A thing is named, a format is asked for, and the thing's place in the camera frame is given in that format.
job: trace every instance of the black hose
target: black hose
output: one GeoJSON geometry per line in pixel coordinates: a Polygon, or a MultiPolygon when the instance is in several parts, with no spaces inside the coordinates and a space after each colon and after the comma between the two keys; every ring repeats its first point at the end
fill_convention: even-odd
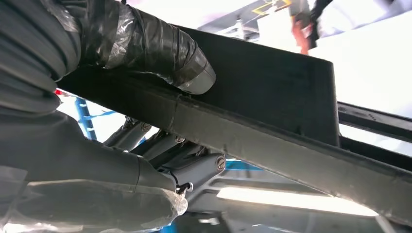
{"type": "Polygon", "coordinates": [[[216,75],[197,43],[179,28],[113,0],[60,0],[82,25],[81,65],[154,73],[202,94],[216,75]]]}

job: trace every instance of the metal beam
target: metal beam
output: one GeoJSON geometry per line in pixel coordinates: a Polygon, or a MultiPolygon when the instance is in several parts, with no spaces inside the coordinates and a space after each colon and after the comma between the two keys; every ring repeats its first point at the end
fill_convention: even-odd
{"type": "Polygon", "coordinates": [[[341,124],[412,142],[412,119],[342,102],[338,112],[341,124]]]}

